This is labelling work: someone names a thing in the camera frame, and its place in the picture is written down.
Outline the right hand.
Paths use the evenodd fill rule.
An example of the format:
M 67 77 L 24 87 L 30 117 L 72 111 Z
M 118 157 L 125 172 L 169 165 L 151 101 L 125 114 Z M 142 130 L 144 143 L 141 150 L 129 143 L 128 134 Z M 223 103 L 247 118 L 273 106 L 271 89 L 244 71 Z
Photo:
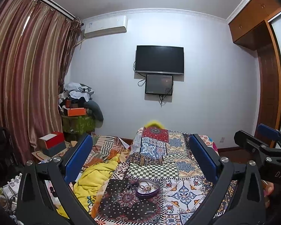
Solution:
M 270 202 L 269 195 L 271 195 L 272 192 L 274 191 L 274 184 L 272 182 L 268 182 L 268 181 L 264 181 L 264 180 L 261 181 L 261 184 L 263 187 L 265 203 L 268 204 Z

